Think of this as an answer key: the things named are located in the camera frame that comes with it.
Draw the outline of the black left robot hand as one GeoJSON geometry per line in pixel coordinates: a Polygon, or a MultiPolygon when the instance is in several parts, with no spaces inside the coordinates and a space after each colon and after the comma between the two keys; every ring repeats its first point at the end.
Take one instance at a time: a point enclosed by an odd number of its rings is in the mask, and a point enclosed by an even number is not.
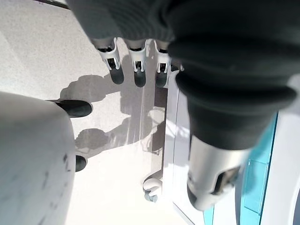
{"type": "Polygon", "coordinates": [[[231,190],[300,71],[297,0],[69,0],[87,36],[154,39],[184,70],[190,121],[187,193],[206,210],[231,190]]]}

